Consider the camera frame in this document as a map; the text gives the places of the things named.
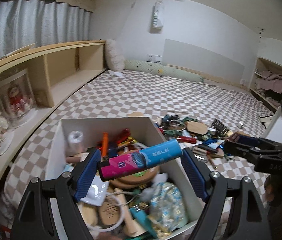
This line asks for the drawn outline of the brown pen gold tip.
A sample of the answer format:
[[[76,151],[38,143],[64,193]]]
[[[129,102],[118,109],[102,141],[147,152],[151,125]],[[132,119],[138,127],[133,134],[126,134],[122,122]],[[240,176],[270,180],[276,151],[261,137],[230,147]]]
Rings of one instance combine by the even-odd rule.
[[[209,154],[207,154],[206,156],[207,156],[208,161],[209,161],[210,165],[212,166],[212,168],[213,168],[214,170],[217,170],[217,166],[216,166],[215,163],[213,162],[213,158],[212,158]]]

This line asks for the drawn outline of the blue floral drawstring bag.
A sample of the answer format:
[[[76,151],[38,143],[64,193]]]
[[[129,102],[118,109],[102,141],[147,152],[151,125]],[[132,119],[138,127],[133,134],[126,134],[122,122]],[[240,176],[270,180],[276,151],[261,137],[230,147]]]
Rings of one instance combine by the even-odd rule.
[[[155,186],[148,218],[162,233],[172,233],[188,223],[183,196],[176,185],[162,182]]]

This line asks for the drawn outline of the white shoe box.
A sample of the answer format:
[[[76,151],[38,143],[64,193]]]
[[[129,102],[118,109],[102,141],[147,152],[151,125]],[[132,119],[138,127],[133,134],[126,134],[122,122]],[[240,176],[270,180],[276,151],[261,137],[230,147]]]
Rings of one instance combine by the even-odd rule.
[[[82,133],[82,138],[76,145],[86,152],[88,148],[95,147],[102,141],[103,133],[108,133],[109,140],[113,141],[126,128],[134,139],[147,148],[138,154],[111,158],[102,169],[102,175],[108,179],[118,178],[140,172],[142,168],[153,169],[160,166],[179,188],[188,218],[188,223],[177,229],[169,238],[186,238],[196,226],[202,207],[181,166],[179,143],[175,139],[165,141],[157,126],[148,117],[61,119],[49,151],[45,179],[55,179],[65,169],[66,157],[73,153],[68,141],[70,133]]]

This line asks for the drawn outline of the oval wooden block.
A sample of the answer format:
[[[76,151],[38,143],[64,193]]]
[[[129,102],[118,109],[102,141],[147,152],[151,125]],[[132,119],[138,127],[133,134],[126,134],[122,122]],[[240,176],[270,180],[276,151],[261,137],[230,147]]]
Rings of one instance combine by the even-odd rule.
[[[205,135],[208,132],[208,127],[200,122],[189,121],[186,124],[188,132],[198,135]]]

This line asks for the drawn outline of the grey curtain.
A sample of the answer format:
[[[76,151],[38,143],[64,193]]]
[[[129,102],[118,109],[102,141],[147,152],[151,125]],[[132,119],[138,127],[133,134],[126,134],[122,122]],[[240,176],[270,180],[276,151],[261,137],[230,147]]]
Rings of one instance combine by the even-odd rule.
[[[53,0],[0,0],[0,59],[38,47],[88,39],[91,13]]]

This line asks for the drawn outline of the green bolster pillow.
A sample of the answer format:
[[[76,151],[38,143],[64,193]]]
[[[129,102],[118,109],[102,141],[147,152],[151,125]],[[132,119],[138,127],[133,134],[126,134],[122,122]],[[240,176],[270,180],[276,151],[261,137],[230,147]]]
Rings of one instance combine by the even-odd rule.
[[[144,72],[159,76],[168,76],[192,82],[204,82],[204,79],[201,75],[154,62],[126,60],[125,70]]]

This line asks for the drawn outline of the red lighter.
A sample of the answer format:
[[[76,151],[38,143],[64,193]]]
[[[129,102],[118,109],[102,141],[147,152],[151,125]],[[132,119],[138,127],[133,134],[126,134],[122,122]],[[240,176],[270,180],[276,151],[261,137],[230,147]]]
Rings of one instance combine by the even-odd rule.
[[[191,143],[191,144],[196,144],[197,143],[197,139],[196,138],[184,137],[184,136],[177,137],[177,141],[178,142],[187,142],[187,143]]]

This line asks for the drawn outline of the brown hair claw clip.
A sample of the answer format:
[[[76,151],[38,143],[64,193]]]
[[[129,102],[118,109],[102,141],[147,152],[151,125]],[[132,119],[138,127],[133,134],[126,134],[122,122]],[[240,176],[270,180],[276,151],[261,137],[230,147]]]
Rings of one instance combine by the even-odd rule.
[[[229,129],[218,119],[215,119],[210,127],[216,130],[215,135],[219,137],[225,137],[229,132]]]

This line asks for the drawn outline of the wall socket panel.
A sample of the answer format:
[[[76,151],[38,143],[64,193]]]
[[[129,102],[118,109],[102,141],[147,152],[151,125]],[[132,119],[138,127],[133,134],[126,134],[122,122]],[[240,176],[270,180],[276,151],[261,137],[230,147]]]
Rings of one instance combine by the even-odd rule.
[[[154,63],[162,63],[162,56],[161,55],[147,54],[146,61],[147,62],[154,62]]]

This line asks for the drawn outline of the silver harmonica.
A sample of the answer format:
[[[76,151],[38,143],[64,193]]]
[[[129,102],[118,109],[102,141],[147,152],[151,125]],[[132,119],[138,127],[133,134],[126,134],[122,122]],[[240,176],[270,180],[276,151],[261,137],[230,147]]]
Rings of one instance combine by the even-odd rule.
[[[201,154],[194,154],[194,156],[199,160],[207,163],[209,161],[208,157],[206,155],[201,155]]]

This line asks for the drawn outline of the wooden stick block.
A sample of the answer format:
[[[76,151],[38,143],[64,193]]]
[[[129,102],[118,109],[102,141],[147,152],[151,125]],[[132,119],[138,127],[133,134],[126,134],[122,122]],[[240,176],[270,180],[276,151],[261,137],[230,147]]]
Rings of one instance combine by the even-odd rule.
[[[124,221],[125,221],[125,227],[126,227],[126,232],[127,235],[130,237],[136,237],[138,233],[138,228],[134,224],[133,217],[129,211],[129,206],[127,204],[125,195],[121,189],[115,188],[114,192],[116,193],[116,196],[119,198],[121,201],[123,211],[124,211]]]

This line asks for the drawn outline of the orange marker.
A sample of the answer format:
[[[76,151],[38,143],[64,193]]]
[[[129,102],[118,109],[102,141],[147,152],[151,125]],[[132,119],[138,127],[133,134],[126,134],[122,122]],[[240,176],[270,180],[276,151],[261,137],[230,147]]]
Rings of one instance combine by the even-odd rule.
[[[104,132],[102,136],[102,151],[101,156],[105,157],[108,153],[108,133]]]

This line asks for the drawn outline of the pink blue lighter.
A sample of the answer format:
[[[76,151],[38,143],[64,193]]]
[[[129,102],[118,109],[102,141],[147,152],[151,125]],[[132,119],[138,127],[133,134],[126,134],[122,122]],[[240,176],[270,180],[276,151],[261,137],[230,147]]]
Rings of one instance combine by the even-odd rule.
[[[182,156],[182,149],[176,139],[163,142],[142,150],[118,155],[98,165],[102,181],[129,176]]]

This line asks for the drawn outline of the fluffy white pillow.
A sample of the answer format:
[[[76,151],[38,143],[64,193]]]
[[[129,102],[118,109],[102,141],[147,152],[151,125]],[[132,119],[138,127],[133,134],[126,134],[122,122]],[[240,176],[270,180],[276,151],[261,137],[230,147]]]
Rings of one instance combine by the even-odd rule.
[[[122,72],[125,69],[125,57],[115,40],[106,40],[105,59],[110,70],[114,72]]]

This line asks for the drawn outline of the checkered bed sheet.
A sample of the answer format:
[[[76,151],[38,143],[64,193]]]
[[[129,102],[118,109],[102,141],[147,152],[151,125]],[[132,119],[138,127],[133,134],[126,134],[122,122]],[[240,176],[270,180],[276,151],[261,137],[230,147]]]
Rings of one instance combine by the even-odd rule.
[[[256,137],[265,131],[260,117],[272,114],[247,92],[131,70],[121,76],[106,71],[71,95],[27,140],[5,181],[2,197],[6,204],[16,209],[30,179],[44,178],[59,120],[115,118],[134,112],[151,120],[178,115],[206,125],[217,119],[230,131],[238,130],[243,122],[243,132]]]

